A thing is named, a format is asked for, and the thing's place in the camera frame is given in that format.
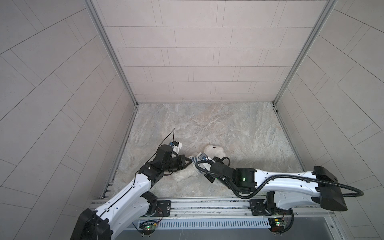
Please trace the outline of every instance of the plush toy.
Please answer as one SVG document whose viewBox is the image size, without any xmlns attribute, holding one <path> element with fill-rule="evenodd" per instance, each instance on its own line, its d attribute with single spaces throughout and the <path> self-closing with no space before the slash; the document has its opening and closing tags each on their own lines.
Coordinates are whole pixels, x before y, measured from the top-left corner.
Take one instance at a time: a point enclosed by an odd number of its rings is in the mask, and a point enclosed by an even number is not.
<svg viewBox="0 0 384 240">
<path fill-rule="evenodd" d="M 226 157 L 224 149 L 222 147 L 218 147 L 218 146 L 214 146 L 214 145 L 208 145 L 207 147 L 204 148 L 203 152 L 207 156 L 209 156 L 210 158 L 213 158 L 213 157 L 219 157 L 219 158 Z M 195 157 L 197 155 L 198 155 L 198 153 L 195 152 L 189 158 Z M 198 174 L 199 173 L 198 173 L 196 167 L 193 165 L 193 163 L 191 163 L 190 166 L 188 166 L 186 169 L 178 171 L 178 172 L 174 172 L 171 176 L 173 177 L 173 179 L 176 182 L 179 182 L 179 181 L 181 181 L 183 179 L 186 179 L 186 178 L 188 178 L 190 176 L 197 176 Z"/>
</svg>

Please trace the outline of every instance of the white robotic arm link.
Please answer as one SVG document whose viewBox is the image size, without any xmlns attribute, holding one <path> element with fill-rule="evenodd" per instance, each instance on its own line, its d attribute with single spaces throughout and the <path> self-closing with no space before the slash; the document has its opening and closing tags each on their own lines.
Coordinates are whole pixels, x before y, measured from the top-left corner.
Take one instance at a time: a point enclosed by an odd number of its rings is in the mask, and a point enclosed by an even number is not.
<svg viewBox="0 0 384 240">
<path fill-rule="evenodd" d="M 183 170 L 192 163 L 191 159 L 179 155 L 181 147 L 177 141 L 161 145 L 153 161 L 144 164 L 124 189 L 95 211 L 86 209 L 79 216 L 71 240 L 113 240 L 139 217 L 153 216 L 156 211 L 162 214 L 157 197 L 149 190 L 164 172 Z M 265 192 L 266 200 L 259 206 L 250 207 L 259 215 L 269 216 L 293 207 L 316 204 L 327 210 L 346 211 L 343 197 L 363 195 L 359 189 L 339 184 L 337 178 L 323 167 L 315 166 L 313 171 L 300 173 L 279 173 L 233 169 L 223 160 L 199 153 L 194 163 L 210 182 L 221 181 L 238 198 L 250 199 L 261 190 Z M 341 187 L 356 193 L 342 194 Z M 158 222 L 152 222 L 155 228 Z"/>
</svg>

